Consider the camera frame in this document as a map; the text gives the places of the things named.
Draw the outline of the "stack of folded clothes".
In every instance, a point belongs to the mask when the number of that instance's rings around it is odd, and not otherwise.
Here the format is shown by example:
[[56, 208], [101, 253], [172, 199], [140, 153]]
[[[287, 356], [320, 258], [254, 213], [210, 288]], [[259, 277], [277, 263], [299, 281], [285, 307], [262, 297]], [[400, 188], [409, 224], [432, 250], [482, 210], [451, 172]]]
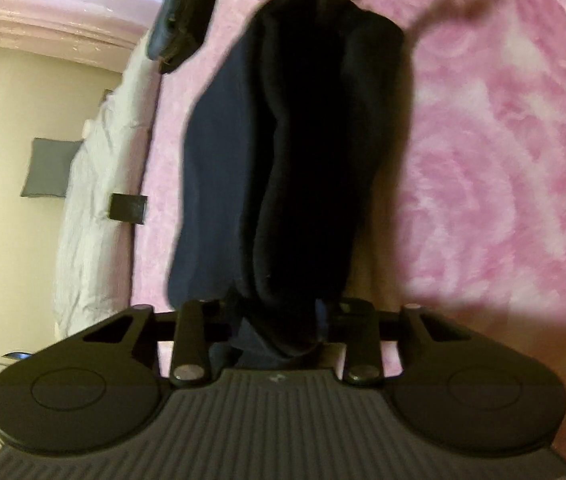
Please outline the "stack of folded clothes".
[[161, 74], [170, 74], [204, 44], [217, 0], [163, 0], [158, 10], [146, 55]]

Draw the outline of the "grey striped duvet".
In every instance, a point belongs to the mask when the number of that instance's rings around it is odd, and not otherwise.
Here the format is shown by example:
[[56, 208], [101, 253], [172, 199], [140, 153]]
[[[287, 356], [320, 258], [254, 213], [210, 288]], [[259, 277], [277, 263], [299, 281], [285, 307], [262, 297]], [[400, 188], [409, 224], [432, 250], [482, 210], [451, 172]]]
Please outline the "grey striped duvet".
[[58, 339], [130, 304], [134, 228], [111, 219], [110, 208], [114, 194], [140, 193], [161, 84], [147, 40], [141, 37], [120, 85], [85, 122], [70, 165], [53, 281]]

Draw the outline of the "dark navy trousers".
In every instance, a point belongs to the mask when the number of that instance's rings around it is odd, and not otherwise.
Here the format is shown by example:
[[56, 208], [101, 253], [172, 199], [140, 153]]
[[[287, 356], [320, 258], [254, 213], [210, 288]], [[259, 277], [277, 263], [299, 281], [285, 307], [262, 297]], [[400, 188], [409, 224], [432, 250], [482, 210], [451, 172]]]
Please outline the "dark navy trousers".
[[287, 367], [345, 294], [394, 136], [401, 28], [348, 0], [270, 0], [192, 110], [174, 308], [223, 300], [213, 368]]

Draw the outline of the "grey pillow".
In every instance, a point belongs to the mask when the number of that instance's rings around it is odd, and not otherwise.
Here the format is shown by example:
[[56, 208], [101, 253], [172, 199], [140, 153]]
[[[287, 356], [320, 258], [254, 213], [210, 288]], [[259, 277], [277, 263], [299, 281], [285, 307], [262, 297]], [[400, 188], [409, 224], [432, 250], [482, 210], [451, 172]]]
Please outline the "grey pillow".
[[21, 197], [64, 198], [70, 167], [81, 147], [82, 141], [35, 138]]

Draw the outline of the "pink rose blanket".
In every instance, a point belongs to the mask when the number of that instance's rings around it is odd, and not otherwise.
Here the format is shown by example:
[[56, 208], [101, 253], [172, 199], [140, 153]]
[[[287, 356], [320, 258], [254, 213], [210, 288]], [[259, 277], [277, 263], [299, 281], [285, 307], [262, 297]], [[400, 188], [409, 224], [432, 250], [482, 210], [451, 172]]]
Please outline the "pink rose blanket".
[[[566, 385], [566, 0], [356, 0], [407, 36], [399, 152], [353, 293], [454, 318]], [[566, 458], [566, 417], [555, 439]]]

